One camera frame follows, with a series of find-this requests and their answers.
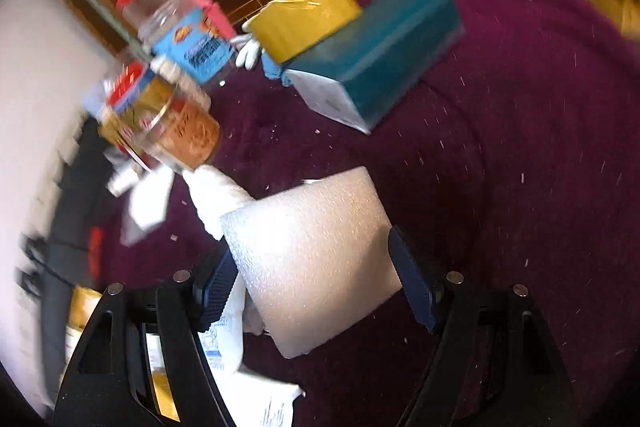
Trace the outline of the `yellow padded envelope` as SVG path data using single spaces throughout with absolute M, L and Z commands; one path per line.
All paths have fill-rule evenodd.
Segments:
M 170 418 L 173 421 L 180 421 L 167 375 L 163 371 L 154 371 L 152 373 L 152 382 L 160 413 L 163 417 Z

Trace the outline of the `blue print white packet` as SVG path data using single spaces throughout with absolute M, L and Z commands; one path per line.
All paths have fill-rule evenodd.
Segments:
M 238 275 L 230 291 L 220 319 L 198 338 L 212 371 L 236 372 L 243 358 L 243 312 L 246 287 Z

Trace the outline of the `white gloves packet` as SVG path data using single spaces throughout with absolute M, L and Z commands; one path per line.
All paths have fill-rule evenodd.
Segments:
M 306 393 L 299 385 L 228 369 L 213 369 L 224 405 L 237 426 L 288 427 L 293 425 L 294 401 Z

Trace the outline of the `white cloth towel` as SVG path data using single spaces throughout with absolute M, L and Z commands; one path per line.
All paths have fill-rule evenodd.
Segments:
M 183 170 L 181 176 L 189 187 L 198 219 L 216 241 L 224 236 L 222 217 L 254 200 L 241 185 L 213 166 Z

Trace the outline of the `black leather sofa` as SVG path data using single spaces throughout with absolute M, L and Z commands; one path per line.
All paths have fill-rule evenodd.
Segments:
M 105 157 L 107 143 L 99 136 L 94 118 L 84 120 L 72 143 L 77 146 L 75 155 L 58 163 L 62 172 L 53 182 L 49 231 L 22 239 L 23 253 L 34 267 L 20 274 L 20 286 L 38 308 L 43 376 L 53 388 L 66 365 L 66 323 L 73 290 L 96 283 L 91 235 L 111 199 L 106 184 L 113 167 Z

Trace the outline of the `white face mask bag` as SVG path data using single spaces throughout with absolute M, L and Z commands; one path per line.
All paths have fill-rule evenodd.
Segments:
M 175 173 L 160 166 L 130 191 L 120 226 L 122 246 L 134 246 L 165 222 L 174 180 Z

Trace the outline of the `purple velvet tablecloth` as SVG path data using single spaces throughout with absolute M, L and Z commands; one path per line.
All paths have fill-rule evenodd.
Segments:
M 456 3 L 461 40 L 368 135 L 236 72 L 214 164 L 256 198 L 366 167 L 421 254 L 529 289 L 582 425 L 637 425 L 638 44 L 585 0 Z

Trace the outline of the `orange label clear jar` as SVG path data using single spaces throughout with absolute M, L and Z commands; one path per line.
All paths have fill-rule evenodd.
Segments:
M 178 84 L 133 60 L 107 86 L 99 116 L 102 138 L 145 167 L 175 172 L 204 165 L 218 147 L 220 124 Z

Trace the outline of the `long teal tissue pack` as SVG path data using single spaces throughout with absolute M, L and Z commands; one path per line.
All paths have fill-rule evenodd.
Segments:
M 374 0 L 284 75 L 309 109 L 369 134 L 462 35 L 454 0 Z

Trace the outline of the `blue label plastic jar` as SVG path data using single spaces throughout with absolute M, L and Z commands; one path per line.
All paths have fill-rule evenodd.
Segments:
M 165 0 L 141 24 L 138 37 L 201 87 L 224 81 L 233 72 L 234 47 L 195 0 Z

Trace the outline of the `white gloves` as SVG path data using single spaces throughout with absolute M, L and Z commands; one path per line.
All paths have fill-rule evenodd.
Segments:
M 242 32 L 230 39 L 230 44 L 235 48 L 235 67 L 252 70 L 256 67 L 262 56 L 262 45 L 250 30 L 253 17 L 242 23 Z

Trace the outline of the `gold tape roll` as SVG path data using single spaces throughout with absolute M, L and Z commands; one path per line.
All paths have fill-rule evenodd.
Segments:
M 247 27 L 273 61 L 284 64 L 361 14 L 356 0 L 271 0 Z

